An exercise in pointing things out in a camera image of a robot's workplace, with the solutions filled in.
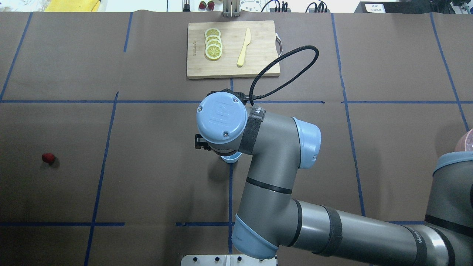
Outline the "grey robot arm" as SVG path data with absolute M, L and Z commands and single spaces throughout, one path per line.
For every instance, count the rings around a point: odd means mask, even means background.
M 295 117 L 267 112 L 229 91 L 208 94 L 196 111 L 203 143 L 218 155 L 252 155 L 232 244 L 255 259 L 280 246 L 382 266 L 472 265 L 472 146 L 442 155 L 424 222 L 407 226 L 299 201 L 297 171 L 311 168 L 321 131 Z

